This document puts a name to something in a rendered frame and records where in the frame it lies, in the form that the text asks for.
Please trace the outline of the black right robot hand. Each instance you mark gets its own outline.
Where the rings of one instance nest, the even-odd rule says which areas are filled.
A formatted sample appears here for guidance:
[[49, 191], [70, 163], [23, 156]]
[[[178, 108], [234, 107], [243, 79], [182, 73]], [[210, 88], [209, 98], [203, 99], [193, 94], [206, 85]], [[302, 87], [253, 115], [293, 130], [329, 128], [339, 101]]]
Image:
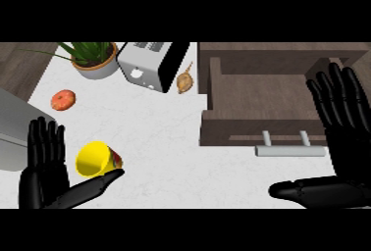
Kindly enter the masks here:
[[326, 128], [335, 175], [275, 183], [268, 194], [308, 209], [371, 207], [371, 106], [351, 67], [306, 81]]

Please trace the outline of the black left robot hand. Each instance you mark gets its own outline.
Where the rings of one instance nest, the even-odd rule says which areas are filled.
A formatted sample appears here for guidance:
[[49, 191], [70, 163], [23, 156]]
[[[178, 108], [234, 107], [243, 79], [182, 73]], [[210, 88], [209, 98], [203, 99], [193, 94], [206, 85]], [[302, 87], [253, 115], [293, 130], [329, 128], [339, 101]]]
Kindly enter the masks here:
[[66, 166], [66, 127], [45, 117], [30, 122], [29, 165], [20, 180], [21, 209], [71, 209], [107, 191], [111, 183], [123, 176], [116, 168], [74, 186], [70, 185]]

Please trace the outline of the yellow cup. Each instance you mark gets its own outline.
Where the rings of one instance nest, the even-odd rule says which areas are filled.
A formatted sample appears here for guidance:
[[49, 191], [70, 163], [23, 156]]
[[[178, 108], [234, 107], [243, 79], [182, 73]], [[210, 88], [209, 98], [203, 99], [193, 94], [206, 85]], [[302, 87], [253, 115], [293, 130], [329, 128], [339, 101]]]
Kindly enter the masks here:
[[102, 176], [122, 166], [122, 157], [102, 141], [92, 141], [85, 145], [76, 157], [76, 171], [80, 176]]

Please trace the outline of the wooden drawer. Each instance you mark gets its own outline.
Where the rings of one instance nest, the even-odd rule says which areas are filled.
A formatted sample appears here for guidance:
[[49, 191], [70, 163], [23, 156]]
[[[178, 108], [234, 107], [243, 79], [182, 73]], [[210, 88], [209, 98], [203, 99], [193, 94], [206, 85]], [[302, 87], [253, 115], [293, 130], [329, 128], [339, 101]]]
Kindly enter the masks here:
[[326, 129], [306, 81], [330, 69], [335, 58], [317, 61], [302, 75], [225, 75], [221, 59], [210, 59], [207, 109], [202, 113], [203, 146], [256, 146], [270, 134], [275, 145], [326, 145]]

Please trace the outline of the orange round fruit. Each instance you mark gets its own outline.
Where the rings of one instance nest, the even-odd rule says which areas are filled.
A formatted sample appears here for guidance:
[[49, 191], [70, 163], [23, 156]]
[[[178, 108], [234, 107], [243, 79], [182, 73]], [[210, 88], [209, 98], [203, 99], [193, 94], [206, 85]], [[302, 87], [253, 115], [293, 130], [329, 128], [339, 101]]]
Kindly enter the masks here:
[[64, 89], [61, 90], [51, 99], [51, 107], [57, 111], [66, 111], [68, 110], [73, 105], [76, 104], [76, 93]]

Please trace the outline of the wooden cabinet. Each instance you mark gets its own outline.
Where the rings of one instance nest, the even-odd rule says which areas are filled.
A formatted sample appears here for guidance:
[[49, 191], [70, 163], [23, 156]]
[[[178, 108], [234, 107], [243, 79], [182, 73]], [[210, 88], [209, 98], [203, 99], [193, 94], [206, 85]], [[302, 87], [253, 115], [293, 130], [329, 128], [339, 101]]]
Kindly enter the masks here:
[[225, 75], [302, 75], [317, 61], [335, 58], [349, 67], [370, 48], [363, 42], [202, 42], [197, 48], [199, 92], [207, 95], [210, 59]]

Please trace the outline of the potted green plant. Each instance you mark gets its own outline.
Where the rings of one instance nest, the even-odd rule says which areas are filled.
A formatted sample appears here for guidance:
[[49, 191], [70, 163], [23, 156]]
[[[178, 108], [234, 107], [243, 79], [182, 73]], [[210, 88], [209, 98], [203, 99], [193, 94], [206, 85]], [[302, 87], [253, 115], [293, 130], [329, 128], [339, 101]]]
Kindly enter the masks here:
[[68, 56], [39, 50], [36, 50], [36, 53], [40, 52], [68, 60], [86, 79], [104, 79], [114, 74], [119, 69], [117, 45], [114, 42], [73, 42], [71, 44], [58, 42], [58, 46], [68, 53]]

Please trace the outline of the brown onion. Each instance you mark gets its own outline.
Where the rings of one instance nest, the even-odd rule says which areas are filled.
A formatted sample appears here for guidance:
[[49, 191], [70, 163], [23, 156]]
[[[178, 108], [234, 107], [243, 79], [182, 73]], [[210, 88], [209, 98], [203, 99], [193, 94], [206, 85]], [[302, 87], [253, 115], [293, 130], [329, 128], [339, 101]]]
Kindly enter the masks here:
[[185, 72], [178, 76], [178, 91], [179, 94], [184, 94], [193, 88], [194, 80], [190, 75], [190, 68], [185, 69]]

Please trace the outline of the silver toaster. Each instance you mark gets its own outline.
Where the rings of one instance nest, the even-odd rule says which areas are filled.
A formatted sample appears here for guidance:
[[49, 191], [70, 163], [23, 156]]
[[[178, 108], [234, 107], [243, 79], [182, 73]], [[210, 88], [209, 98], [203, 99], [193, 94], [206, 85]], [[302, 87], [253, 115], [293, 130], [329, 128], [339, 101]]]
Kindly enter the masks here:
[[126, 80], [168, 93], [188, 47], [188, 42], [126, 42], [116, 56]]

